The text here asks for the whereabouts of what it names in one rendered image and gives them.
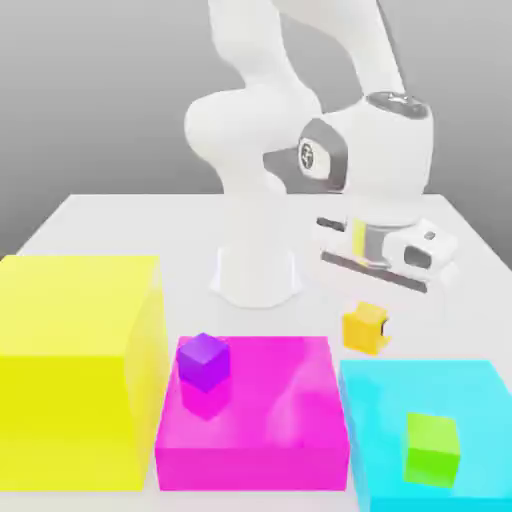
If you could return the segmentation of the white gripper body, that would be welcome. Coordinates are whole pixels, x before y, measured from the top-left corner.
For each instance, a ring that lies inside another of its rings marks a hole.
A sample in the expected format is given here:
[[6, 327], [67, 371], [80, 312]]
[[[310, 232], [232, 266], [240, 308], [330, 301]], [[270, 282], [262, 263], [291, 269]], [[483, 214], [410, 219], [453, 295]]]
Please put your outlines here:
[[455, 261], [450, 261], [440, 270], [435, 270], [432, 267], [431, 255], [414, 246], [406, 246], [403, 256], [405, 267], [401, 273], [397, 273], [397, 266], [372, 267], [340, 254], [321, 252], [321, 259], [327, 263], [423, 294], [426, 294], [432, 286], [449, 288], [457, 280]]

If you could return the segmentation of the small orange cube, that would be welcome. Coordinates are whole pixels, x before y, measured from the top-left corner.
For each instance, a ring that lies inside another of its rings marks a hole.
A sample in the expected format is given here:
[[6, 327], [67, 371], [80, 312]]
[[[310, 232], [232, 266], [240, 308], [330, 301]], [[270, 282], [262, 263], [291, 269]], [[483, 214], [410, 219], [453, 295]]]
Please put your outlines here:
[[388, 319], [388, 312], [384, 308], [360, 302], [353, 312], [343, 315], [344, 346], [376, 356], [390, 341], [390, 337], [384, 334]]

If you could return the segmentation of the small green cube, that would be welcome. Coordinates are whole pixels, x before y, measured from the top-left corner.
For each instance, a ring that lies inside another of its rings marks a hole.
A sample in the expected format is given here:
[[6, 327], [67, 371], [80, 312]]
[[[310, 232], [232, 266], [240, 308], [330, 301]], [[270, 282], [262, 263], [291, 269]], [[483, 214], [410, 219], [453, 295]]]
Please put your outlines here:
[[453, 418], [407, 413], [403, 470], [406, 482], [452, 488], [460, 459], [460, 441]]

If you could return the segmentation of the small purple cube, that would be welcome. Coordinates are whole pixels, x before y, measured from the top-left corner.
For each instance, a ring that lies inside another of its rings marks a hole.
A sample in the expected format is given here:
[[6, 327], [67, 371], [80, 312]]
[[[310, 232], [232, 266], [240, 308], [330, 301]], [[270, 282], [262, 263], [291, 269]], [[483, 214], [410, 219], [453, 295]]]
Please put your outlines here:
[[230, 376], [230, 359], [227, 342], [200, 333], [178, 347], [179, 377], [200, 391], [209, 392]]

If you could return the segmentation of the large cyan box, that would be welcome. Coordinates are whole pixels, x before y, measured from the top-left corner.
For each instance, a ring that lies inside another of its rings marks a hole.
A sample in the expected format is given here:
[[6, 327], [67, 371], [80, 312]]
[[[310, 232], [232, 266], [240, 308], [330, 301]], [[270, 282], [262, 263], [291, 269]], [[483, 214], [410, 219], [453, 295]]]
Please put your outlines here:
[[[512, 394], [485, 360], [343, 360], [358, 512], [512, 512]], [[456, 422], [452, 487], [403, 478], [407, 415]]]

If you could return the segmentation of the large magenta box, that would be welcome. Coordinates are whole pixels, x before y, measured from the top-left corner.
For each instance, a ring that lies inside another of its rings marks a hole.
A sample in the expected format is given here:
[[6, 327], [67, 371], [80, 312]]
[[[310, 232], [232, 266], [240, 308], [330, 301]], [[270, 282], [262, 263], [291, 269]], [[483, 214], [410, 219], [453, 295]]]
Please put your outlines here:
[[172, 366], [154, 446], [163, 491], [343, 491], [350, 442], [326, 337], [227, 337], [204, 392]]

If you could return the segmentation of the large yellow box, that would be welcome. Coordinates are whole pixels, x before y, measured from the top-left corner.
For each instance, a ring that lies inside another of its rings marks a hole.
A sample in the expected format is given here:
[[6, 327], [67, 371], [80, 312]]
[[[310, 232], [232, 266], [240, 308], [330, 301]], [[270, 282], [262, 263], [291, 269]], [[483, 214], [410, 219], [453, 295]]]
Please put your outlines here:
[[139, 491], [170, 371], [155, 256], [0, 260], [0, 491]]

